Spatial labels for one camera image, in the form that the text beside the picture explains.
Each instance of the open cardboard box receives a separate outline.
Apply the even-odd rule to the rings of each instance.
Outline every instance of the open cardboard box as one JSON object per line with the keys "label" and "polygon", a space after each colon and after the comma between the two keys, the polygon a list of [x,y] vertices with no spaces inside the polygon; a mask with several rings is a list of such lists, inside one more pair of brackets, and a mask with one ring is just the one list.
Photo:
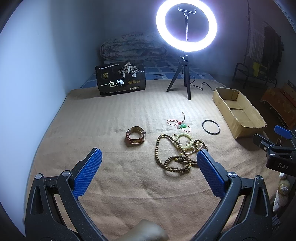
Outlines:
{"label": "open cardboard box", "polygon": [[216,88],[213,101],[235,139],[251,137],[266,127],[266,122],[259,111],[238,90]]}

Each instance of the ring light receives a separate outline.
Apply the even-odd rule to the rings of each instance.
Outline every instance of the ring light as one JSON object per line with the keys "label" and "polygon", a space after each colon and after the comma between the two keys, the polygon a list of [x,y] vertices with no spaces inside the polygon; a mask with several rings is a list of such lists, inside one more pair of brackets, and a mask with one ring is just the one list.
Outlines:
{"label": "ring light", "polygon": [[[191,4],[199,8],[207,17],[209,22],[209,32],[206,37],[198,42],[186,42],[176,39],[170,34],[166,25],[165,17],[168,11],[177,4]],[[217,22],[211,9],[199,0],[166,0],[159,8],[156,15],[156,26],[161,37],[171,46],[184,52],[193,52],[206,48],[216,37]]]}

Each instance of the beige cloth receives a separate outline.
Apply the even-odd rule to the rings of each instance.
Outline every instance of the beige cloth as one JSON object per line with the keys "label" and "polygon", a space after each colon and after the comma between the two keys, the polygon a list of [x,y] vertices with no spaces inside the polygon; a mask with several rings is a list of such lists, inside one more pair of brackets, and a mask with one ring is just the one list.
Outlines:
{"label": "beige cloth", "polygon": [[[45,177],[59,175],[83,160],[93,147],[98,147],[103,152],[102,164],[79,200],[104,235],[115,240],[141,219],[148,219],[161,225],[170,240],[190,240],[220,199],[213,195],[198,168],[192,168],[185,175],[168,173],[154,158],[160,134],[183,132],[169,126],[167,120],[182,120],[184,112],[185,123],[191,127],[190,135],[203,139],[217,162],[241,177],[262,175],[269,195],[274,195],[278,173],[265,167],[266,154],[251,138],[233,139],[212,100],[213,92],[205,85],[204,91],[192,87],[189,101],[183,80],[177,80],[172,90],[166,92],[169,82],[147,81],[145,91],[107,97],[100,97],[97,88],[71,91],[40,144],[28,187],[36,173],[43,173]],[[214,81],[207,82],[212,88],[221,86]],[[201,81],[196,80],[195,84],[200,86]],[[219,123],[221,133],[207,134],[202,129],[205,119]],[[140,146],[128,147],[126,131],[136,125],[146,130],[146,141]],[[166,139],[161,139],[158,152],[162,162],[178,154]],[[67,217],[63,208],[61,212]],[[68,218],[65,221],[71,227]]]}

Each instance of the red string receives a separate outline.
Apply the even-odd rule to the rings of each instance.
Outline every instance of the red string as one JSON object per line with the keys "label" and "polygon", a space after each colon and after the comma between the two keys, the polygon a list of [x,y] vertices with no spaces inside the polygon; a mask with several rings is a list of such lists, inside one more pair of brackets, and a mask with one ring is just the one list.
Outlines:
{"label": "red string", "polygon": [[182,112],[183,116],[184,116],[184,120],[183,121],[179,121],[179,120],[167,120],[167,123],[171,126],[177,126],[178,129],[182,129],[185,132],[190,132],[191,128],[190,126],[187,126],[189,128],[189,131],[184,130],[184,128],[180,127],[180,125],[185,121],[185,115]]}

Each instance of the white tree illustration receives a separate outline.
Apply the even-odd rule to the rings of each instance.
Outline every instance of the white tree illustration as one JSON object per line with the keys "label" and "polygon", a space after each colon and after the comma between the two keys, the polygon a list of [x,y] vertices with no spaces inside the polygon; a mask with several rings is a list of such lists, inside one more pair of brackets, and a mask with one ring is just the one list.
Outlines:
{"label": "white tree illustration", "polygon": [[123,78],[126,77],[126,73],[128,72],[127,68],[125,66],[119,70],[119,74],[123,76]]}
{"label": "white tree illustration", "polygon": [[131,67],[131,72],[133,73],[132,77],[136,77],[137,73],[139,72],[140,70],[136,67],[136,66],[132,66]]}
{"label": "white tree illustration", "polygon": [[133,67],[133,65],[130,62],[128,62],[127,64],[124,65],[124,68],[126,68],[128,70],[129,74],[131,73],[132,67]]}

